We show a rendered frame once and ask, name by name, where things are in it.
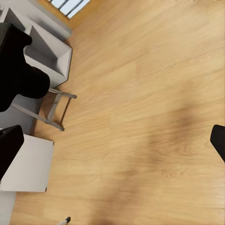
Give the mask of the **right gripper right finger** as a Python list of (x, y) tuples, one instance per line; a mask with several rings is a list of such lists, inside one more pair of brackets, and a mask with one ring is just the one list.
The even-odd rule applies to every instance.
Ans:
[(214, 125), (211, 136), (210, 142), (217, 150), (218, 154), (225, 162), (225, 127), (221, 125)]

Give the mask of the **digital camera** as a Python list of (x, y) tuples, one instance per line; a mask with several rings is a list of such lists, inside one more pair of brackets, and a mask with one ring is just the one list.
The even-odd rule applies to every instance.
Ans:
[(30, 35), (11, 23), (0, 23), (0, 112), (17, 94), (40, 99), (49, 90), (49, 75), (26, 63), (23, 49), (31, 44)]

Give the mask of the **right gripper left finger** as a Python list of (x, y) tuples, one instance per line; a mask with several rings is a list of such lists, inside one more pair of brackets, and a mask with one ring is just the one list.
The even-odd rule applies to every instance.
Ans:
[(0, 181), (24, 143), (20, 125), (0, 129)]

